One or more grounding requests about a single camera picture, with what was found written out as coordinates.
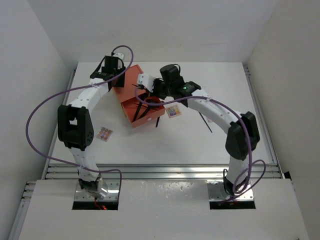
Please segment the black fan brush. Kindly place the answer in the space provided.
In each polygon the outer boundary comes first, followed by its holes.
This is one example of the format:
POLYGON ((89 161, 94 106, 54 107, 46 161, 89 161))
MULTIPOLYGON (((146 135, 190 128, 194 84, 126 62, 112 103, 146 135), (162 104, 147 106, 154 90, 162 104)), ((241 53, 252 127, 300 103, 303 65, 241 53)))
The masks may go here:
MULTIPOLYGON (((158 103, 155 99, 151 99, 151 98, 148 98, 148 99, 146 99, 145 101, 146 101, 147 103, 149 103, 149 104, 157 104, 157 103, 158 103)), ((151 109, 153 109, 153 108, 155 108, 155 106, 150 106, 150 105, 148 105, 147 108, 146 108, 146 110, 140 115, 139 119, 145 117, 145 116, 147 115, 147 113, 148 113, 151 109)))

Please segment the thin black pencil brush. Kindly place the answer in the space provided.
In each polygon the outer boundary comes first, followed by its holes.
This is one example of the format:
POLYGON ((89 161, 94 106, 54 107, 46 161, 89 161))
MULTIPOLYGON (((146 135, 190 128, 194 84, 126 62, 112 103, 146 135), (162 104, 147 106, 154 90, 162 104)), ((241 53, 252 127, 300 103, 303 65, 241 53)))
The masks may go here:
POLYGON ((200 112, 198 112, 198 113, 199 113, 201 119, 203 120, 203 122, 205 123, 206 127, 207 127, 208 130, 210 131, 210 133, 213 133, 213 131, 212 131, 212 129, 210 128, 209 124, 206 122, 204 116, 203 116, 200 112))
POLYGON ((153 100, 153 98, 150 96, 150 94, 148 92, 144 92, 144 93, 140 94, 139 98, 143 102, 147 102, 147 103, 151 103, 151 101, 153 100))

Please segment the clear nine-pan eyeshadow palette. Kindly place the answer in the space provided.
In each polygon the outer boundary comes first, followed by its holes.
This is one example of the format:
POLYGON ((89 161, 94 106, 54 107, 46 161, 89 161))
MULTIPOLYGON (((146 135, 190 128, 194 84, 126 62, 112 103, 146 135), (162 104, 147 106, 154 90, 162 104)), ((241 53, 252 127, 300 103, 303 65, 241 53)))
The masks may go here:
POLYGON ((98 131, 96 137, 102 141, 107 142, 111 135, 113 134, 113 131, 106 128, 106 127, 101 127, 100 130, 98 131))

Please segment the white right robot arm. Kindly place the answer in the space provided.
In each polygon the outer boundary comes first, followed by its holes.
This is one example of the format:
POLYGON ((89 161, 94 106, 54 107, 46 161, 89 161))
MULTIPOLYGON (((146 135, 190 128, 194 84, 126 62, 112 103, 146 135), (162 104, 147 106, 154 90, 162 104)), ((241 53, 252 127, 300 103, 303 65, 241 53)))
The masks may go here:
POLYGON ((159 71, 161 78, 152 80, 149 90, 153 96, 163 100, 171 97, 173 102, 208 117, 226 134, 225 149, 230 158, 223 186, 229 196, 240 195, 248 187, 254 164, 253 150, 260 141, 255 115, 250 111, 234 111, 212 99, 197 83, 184 81, 181 69, 175 64, 165 65, 159 71))

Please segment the black powder brush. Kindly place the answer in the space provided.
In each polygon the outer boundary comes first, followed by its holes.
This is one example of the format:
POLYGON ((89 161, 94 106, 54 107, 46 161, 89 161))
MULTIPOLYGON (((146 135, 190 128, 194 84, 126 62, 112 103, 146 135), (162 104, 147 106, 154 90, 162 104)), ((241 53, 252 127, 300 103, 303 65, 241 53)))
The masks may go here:
POLYGON ((133 122, 135 122, 136 120, 139 119, 140 115, 143 113, 141 113, 141 110, 144 110, 144 108, 136 108, 134 116, 133 116, 133 122))

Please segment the orange drawer with white knob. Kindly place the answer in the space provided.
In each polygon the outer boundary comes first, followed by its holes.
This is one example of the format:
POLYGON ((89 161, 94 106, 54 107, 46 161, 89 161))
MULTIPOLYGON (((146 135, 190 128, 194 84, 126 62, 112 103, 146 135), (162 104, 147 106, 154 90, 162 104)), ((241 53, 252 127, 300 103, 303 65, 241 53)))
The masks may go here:
POLYGON ((150 106, 140 102, 135 97, 122 102, 121 107, 133 129, 153 120, 159 120, 165 114, 163 105, 150 106))

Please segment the orange drawer box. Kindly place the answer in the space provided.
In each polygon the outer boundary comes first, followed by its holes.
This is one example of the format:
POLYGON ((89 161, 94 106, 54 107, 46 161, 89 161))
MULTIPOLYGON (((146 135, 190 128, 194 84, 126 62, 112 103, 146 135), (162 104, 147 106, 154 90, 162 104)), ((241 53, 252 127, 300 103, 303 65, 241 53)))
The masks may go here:
POLYGON ((129 100, 135 97, 135 89, 137 87, 137 79, 139 74, 143 74, 143 70, 140 68, 138 64, 131 66, 128 71, 125 73, 125 82, 124 87, 113 87, 112 89, 117 96, 117 99, 120 103, 129 100))

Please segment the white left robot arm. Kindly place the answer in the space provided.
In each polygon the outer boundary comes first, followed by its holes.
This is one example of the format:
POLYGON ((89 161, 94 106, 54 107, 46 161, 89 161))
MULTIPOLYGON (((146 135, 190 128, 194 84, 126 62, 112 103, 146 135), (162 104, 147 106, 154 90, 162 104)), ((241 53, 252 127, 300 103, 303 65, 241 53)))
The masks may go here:
POLYGON ((103 178, 90 147, 95 137, 90 113, 113 86, 124 86, 124 59, 123 53, 105 56, 90 75, 86 88, 68 105, 62 104, 57 110, 58 139, 78 165, 80 188, 95 199, 103 196, 103 178))

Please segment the thin black liner brush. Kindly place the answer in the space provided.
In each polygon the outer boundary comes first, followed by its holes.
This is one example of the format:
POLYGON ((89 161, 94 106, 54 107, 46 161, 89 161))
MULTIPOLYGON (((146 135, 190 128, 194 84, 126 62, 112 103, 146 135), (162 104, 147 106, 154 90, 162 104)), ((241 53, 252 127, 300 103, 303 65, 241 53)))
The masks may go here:
POLYGON ((140 103, 134 103, 134 106, 136 106, 136 108, 137 109, 147 109, 147 108, 149 108, 149 106, 148 105, 146 105, 146 104, 142 104, 141 102, 140 103))

